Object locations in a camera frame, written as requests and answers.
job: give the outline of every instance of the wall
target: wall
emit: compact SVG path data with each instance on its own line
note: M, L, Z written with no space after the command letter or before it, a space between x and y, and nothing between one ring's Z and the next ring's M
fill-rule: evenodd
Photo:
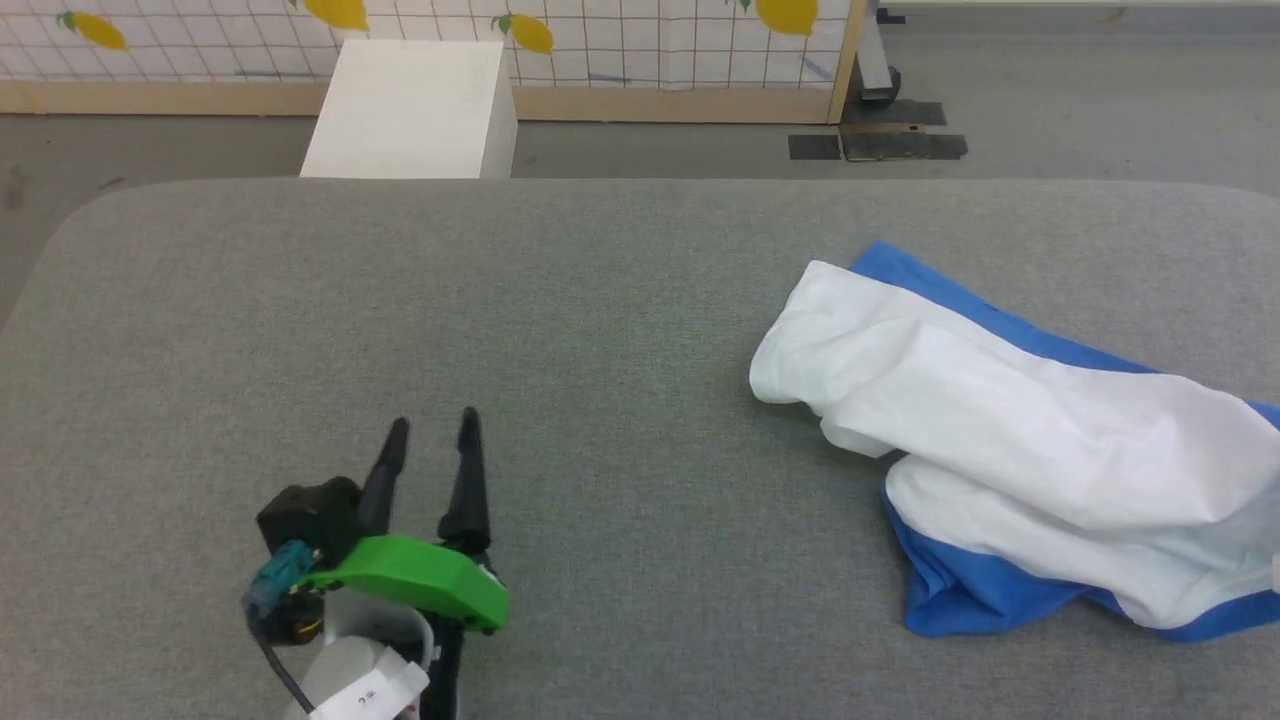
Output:
M0 0L0 81L324 82L347 37L504 40L524 86L831 90L850 0Z

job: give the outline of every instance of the white block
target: white block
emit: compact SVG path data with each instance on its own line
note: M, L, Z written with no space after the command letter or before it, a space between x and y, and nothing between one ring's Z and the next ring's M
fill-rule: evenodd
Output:
M301 176L506 178L515 150L500 42L348 40Z

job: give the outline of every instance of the blue cloth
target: blue cloth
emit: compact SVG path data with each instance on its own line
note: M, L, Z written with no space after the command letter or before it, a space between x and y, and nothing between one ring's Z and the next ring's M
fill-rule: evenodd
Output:
M954 310L1032 355L1094 370L1158 372L1044 332L891 245L872 245L850 270ZM1257 402L1249 406L1280 428L1280 407ZM906 626L920 635L1002 633L1044 618L1076 597L1124 615L1106 589L1037 578L1002 557L928 538L902 523L887 497L884 506L911 561ZM1280 620L1280 594L1265 591L1225 602L1181 628L1153 632L1171 641L1199 642L1276 620Z

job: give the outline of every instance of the white cloth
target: white cloth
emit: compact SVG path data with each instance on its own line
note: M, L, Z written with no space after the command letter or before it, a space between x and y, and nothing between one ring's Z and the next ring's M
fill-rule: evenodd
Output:
M810 263L751 361L832 443L902 448L887 495L916 532L1106 588L1176 628L1271 588L1280 432L1187 378L1082 369L923 297Z

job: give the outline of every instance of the gray floor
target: gray floor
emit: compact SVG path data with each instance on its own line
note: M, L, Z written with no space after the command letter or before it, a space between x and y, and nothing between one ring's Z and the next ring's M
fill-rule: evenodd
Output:
M1132 178L1280 196L1280 42L887 37L904 97L941 100L959 161L792 161L819 128L521 126L516 177ZM49 236L123 187L297 173L314 120L0 117L0 323Z

